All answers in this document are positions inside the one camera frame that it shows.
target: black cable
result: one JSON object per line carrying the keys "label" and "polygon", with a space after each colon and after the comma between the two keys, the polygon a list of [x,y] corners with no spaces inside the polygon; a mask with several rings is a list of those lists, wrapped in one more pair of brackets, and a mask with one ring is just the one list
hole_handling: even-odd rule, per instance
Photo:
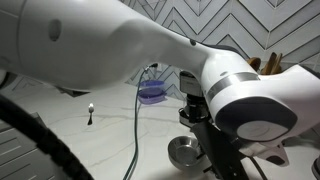
{"label": "black cable", "polygon": [[10,76],[10,73],[6,73],[3,81],[0,83],[0,89],[4,87],[5,84],[7,84],[8,80],[9,80],[9,76]]}
{"label": "black cable", "polygon": [[138,94],[139,94],[139,89],[140,89],[140,84],[141,84],[141,80],[142,77],[144,75],[145,72],[147,72],[149,69],[149,67],[147,67],[140,76],[139,79],[139,83],[138,83],[138,88],[137,88],[137,93],[136,93],[136,100],[135,100],[135,105],[134,105],[134,142],[135,142],[135,151],[134,151],[134,155],[133,158],[131,160],[131,163],[127,169],[127,172],[125,174],[125,176],[123,177],[123,180],[127,180],[129,177],[129,174],[132,174],[132,172],[134,171],[135,168],[135,164],[138,161],[138,155],[139,155],[139,145],[138,145]]}
{"label": "black cable", "polygon": [[0,119],[33,140],[44,153],[61,166],[72,179],[93,180],[70,149],[48,128],[40,125],[31,115],[0,94]]}
{"label": "black cable", "polygon": [[267,176],[264,174],[262,171],[261,167],[257,163],[257,161],[253,157],[249,157],[249,159],[252,161],[253,165],[257,168],[258,172],[260,173],[260,176],[262,177],[263,180],[268,180]]}

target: stainless steel bowl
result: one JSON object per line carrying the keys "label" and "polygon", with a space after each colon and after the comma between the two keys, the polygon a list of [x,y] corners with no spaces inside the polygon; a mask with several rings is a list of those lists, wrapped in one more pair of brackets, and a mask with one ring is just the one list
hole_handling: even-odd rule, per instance
{"label": "stainless steel bowl", "polygon": [[195,169],[203,159],[197,158],[201,155],[198,140],[188,136],[179,136],[171,140],[168,153],[171,163],[182,171]]}

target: silver ring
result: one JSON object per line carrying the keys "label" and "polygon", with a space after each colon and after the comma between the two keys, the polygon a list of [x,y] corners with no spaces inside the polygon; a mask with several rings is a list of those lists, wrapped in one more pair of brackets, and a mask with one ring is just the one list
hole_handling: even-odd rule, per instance
{"label": "silver ring", "polygon": [[249,72],[242,72],[242,73],[236,73],[229,75],[217,83],[215,83],[210,90],[208,91],[206,98],[207,101],[210,103],[211,100],[216,96],[220,91],[222,91],[224,88],[231,86],[233,84],[243,82],[243,81],[256,81],[260,80],[259,76],[254,73],[249,73]]}

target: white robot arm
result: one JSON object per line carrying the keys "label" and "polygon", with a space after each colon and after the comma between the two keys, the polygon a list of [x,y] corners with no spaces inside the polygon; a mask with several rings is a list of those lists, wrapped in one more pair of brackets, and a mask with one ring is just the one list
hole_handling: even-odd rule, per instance
{"label": "white robot arm", "polygon": [[109,86],[152,62],[191,72],[217,127],[261,145],[250,155],[319,122],[312,72],[296,65],[260,76],[236,52],[177,35],[118,0],[4,0],[0,24],[0,67],[57,86]]}

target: marble countertop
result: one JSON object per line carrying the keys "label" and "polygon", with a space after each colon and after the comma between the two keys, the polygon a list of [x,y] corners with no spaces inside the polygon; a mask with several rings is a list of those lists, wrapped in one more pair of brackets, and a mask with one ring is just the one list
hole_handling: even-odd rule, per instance
{"label": "marble countertop", "polygon": [[[30,113],[37,112],[81,160],[97,180],[122,179],[134,153],[133,119],[136,87],[119,84],[77,98],[57,89],[38,85],[6,96]],[[93,124],[87,126],[88,105],[93,103]],[[176,169],[167,146],[177,136],[194,136],[179,123],[184,102],[167,98],[139,110],[139,160],[131,179],[215,179],[212,173],[191,174]],[[308,131],[288,141],[290,165],[278,167],[257,161],[269,179],[315,179],[311,172],[319,156],[319,136]],[[261,179],[251,161],[242,161],[250,179]]]}

